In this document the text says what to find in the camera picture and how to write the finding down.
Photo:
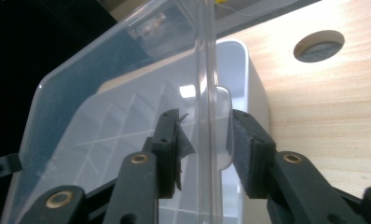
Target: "black clamp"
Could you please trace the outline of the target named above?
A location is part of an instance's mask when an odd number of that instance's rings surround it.
[[[359,200],[333,188],[305,156],[277,152],[250,115],[233,111],[233,163],[249,198],[268,198],[272,223],[371,223],[371,188]]]
[[[153,137],[141,152],[124,158],[117,179],[88,193],[78,186],[60,186],[41,195],[21,223],[158,222],[158,199],[181,189],[180,160],[195,152],[180,125],[177,109],[162,113]]]

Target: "wood grain surface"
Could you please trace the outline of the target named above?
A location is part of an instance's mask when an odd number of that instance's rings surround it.
[[[343,34],[340,52],[298,61],[296,44],[323,30]],[[248,47],[277,149],[304,154],[334,187],[362,197],[371,186],[371,0],[318,2],[226,38]]]

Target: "transparent plastic box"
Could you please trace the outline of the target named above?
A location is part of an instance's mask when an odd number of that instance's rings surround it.
[[[88,193],[115,179],[122,159],[142,150],[170,109],[188,114],[182,128],[196,153],[182,160],[183,189],[159,200],[159,223],[238,223],[238,210],[223,210],[223,202],[241,197],[222,185],[221,172],[231,163],[228,117],[240,99],[218,86],[213,28],[213,1],[150,1],[48,74],[34,96],[23,170],[13,177],[2,223],[19,222],[49,189],[77,185]],[[244,55],[243,91],[228,88],[246,100]],[[228,181],[238,187],[237,178]]]

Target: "plastic container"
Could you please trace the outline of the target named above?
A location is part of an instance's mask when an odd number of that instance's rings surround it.
[[[232,108],[252,114],[269,133],[268,98],[247,47],[236,39],[219,40],[216,60],[218,85],[229,91]],[[267,200],[247,198],[233,165],[223,169],[220,176],[224,223],[271,223]]]
[[[19,222],[54,187],[78,185],[88,193],[116,178],[121,160],[142,150],[158,115],[174,108],[188,114],[182,127],[196,153],[182,160],[183,190],[159,200],[159,223],[238,222],[239,215],[223,210],[229,202],[223,195],[240,203],[239,191],[223,194],[221,183],[230,164],[231,100],[215,84],[226,83],[245,101],[248,88],[238,92],[238,84],[216,78],[208,2],[149,2],[42,80],[22,139],[23,170],[12,180],[2,223]],[[248,83],[247,50],[232,44],[243,50],[236,76]],[[219,77],[234,66],[218,66]]]

